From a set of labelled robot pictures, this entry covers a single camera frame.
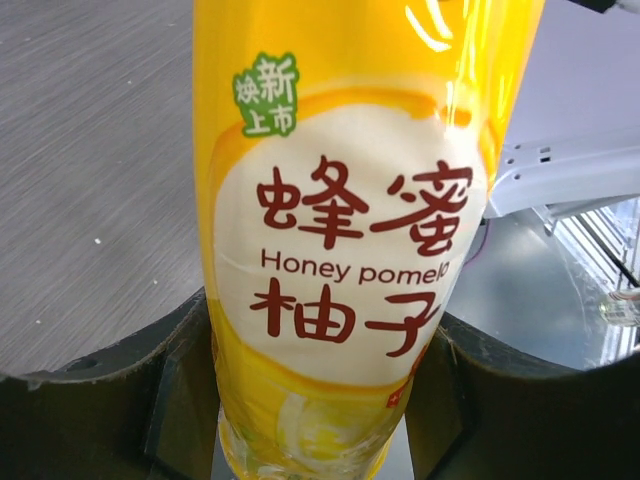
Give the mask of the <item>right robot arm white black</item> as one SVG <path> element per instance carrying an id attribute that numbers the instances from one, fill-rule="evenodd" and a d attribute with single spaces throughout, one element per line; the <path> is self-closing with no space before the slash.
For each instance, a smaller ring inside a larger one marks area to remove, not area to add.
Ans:
<path id="1" fill-rule="evenodd" d="M 549 206 L 556 217 L 639 195 L 639 128 L 503 148 L 486 218 Z"/>

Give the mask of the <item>yellow honey pomelo bottle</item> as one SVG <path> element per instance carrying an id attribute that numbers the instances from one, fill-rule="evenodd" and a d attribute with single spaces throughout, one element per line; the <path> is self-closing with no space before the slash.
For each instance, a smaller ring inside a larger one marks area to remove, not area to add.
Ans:
<path id="1" fill-rule="evenodd" d="M 226 460 L 370 479 L 493 187 L 540 1 L 197 1 L 194 174 Z"/>

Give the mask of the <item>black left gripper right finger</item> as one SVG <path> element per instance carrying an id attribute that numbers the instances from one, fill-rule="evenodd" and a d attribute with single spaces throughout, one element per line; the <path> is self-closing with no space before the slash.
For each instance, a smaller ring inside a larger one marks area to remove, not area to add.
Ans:
<path id="1" fill-rule="evenodd" d="M 417 479 L 636 479 L 639 356 L 574 370 L 445 315 L 405 418 Z"/>

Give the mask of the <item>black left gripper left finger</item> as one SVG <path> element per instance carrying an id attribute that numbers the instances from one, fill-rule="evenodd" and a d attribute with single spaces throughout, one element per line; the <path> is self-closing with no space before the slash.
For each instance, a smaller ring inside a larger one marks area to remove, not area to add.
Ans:
<path id="1" fill-rule="evenodd" d="M 4 479 L 209 479 L 219 396 L 203 291 L 56 371 L 1 375 Z"/>

